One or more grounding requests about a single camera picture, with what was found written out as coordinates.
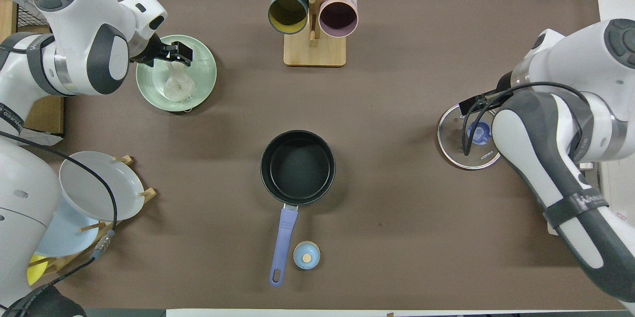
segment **dish rack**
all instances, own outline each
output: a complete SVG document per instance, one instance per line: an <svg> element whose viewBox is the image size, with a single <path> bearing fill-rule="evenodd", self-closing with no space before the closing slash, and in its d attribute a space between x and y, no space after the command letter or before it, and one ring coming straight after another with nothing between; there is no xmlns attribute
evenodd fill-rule
<svg viewBox="0 0 635 317"><path fill-rule="evenodd" d="M132 157L130 157L129 155L125 155L123 157L113 157L113 161L123 162L127 166L130 166L134 162ZM154 190L154 188L148 188L145 191L139 193L139 196L143 197L143 206L145 206L145 204L148 203L156 195L157 195L157 192ZM111 229L112 226L113 226L112 222L98 221L97 224L80 228L79 229L80 233L83 231L88 231L90 229L99 229L97 232L97 237L95 237L95 239L89 245L89 247L87 247L86 249L82 250L81 252L77 254L71 254L68 256L61 256L61 257L44 257L39 260L35 260L29 263L29 268L40 265L41 263L47 263L46 269L44 270L40 278L48 274L54 274L56 272L59 272L59 270L63 269L66 265L69 265L79 256L82 256L84 254L91 254L93 248L95 247L95 244L97 244L97 242L99 242L99 240L102 237L104 237L106 233L108 233L108 231Z"/></svg>

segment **white plate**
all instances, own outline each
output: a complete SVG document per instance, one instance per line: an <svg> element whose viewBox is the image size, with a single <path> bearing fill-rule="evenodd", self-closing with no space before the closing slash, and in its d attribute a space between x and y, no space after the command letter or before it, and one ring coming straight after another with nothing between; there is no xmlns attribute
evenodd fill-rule
<svg viewBox="0 0 635 317"><path fill-rule="evenodd" d="M117 203L117 220L137 214L143 206L143 185L134 171L120 161L102 152L82 151L70 155L95 171L110 186ZM93 175L74 163L64 160L60 167L62 195L77 211L87 217L113 221L113 203L102 185Z"/></svg>
<svg viewBox="0 0 635 317"><path fill-rule="evenodd" d="M60 205L36 249L36 254L61 257L84 251L95 241L99 229L82 233L77 230L93 224L97 224L97 220L86 217L73 209L65 199L60 199Z"/></svg>

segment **connector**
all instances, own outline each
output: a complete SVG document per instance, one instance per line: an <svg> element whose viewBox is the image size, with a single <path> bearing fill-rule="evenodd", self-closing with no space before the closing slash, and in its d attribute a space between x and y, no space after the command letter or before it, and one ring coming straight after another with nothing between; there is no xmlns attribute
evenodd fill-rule
<svg viewBox="0 0 635 317"><path fill-rule="evenodd" d="M106 251L106 249L108 249L108 246L111 244L114 234L114 231L109 230L108 233L102 236L99 242L95 245L95 250L93 251L93 255L91 255L91 257L97 260L100 256L102 256L102 253L104 253L104 251Z"/></svg>

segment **dark teal mug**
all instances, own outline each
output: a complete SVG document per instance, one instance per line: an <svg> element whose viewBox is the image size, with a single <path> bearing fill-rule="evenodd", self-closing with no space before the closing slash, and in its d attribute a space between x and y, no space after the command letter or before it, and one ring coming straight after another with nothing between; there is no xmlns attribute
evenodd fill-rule
<svg viewBox="0 0 635 317"><path fill-rule="evenodd" d="M268 18L282 34L295 34L308 22L309 0L271 0Z"/></svg>

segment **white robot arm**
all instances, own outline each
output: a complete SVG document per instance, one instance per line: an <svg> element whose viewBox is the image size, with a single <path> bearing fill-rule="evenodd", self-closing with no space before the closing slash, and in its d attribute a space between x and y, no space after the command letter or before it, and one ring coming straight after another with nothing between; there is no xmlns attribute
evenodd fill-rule
<svg viewBox="0 0 635 317"><path fill-rule="evenodd" d="M185 64L192 59L189 48L163 44L155 34L167 17L156 0L34 2L53 34L18 33L2 42L0 131L18 135L32 105L44 96L114 92L130 61L152 66L153 59ZM44 161L5 137L0 137L0 182L0 304L11 306L30 293L25 271L61 191Z"/></svg>
<svg viewBox="0 0 635 317"><path fill-rule="evenodd" d="M494 143L587 276L633 313L635 229L576 163L635 151L635 21L602 21L567 37L546 30L498 91L537 82L570 86L584 100L553 86L520 89L494 117Z"/></svg>

